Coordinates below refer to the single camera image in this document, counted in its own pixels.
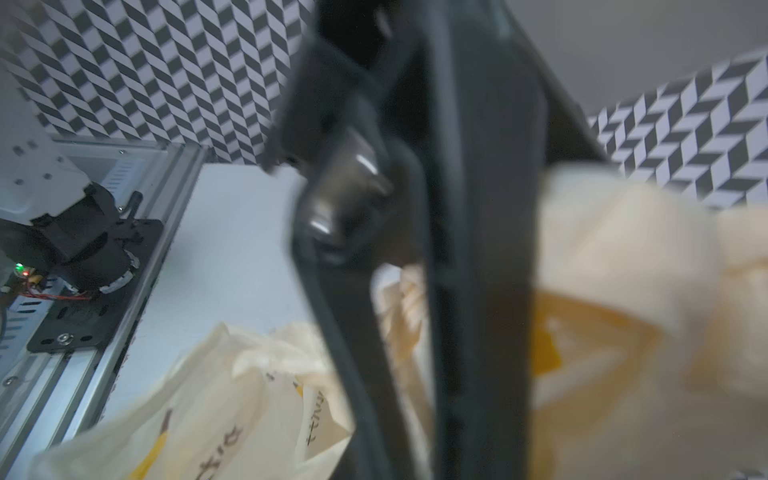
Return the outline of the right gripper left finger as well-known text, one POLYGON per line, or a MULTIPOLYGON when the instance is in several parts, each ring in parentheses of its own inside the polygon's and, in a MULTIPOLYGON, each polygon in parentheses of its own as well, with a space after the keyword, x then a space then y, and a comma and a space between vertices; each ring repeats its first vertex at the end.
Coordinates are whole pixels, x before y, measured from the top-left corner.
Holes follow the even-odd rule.
POLYGON ((306 178, 291 254, 354 423, 336 479, 428 479, 430 441, 371 294, 377 270, 419 259, 419 156, 432 140, 426 1, 320 1, 267 141, 306 178))

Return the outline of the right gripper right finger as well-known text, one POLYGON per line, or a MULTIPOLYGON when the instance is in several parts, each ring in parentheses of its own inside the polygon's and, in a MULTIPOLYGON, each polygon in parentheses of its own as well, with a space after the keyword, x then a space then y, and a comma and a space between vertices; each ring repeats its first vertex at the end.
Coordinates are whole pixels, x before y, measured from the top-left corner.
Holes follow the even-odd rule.
POLYGON ((530 343, 541 181, 604 159, 585 117, 502 1, 429 1, 435 178, 428 255, 435 474, 528 472, 530 343))

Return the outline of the banana print plastic bag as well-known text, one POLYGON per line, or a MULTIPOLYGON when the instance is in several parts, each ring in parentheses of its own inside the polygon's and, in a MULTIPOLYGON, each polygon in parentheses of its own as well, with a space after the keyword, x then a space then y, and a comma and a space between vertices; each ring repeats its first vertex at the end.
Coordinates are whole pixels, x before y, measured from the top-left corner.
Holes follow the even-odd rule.
MULTIPOLYGON (((767 473, 767 209, 711 210, 600 167, 540 209, 531 475, 767 473)), ((319 329, 220 324, 33 479, 326 479, 354 421, 319 329)))

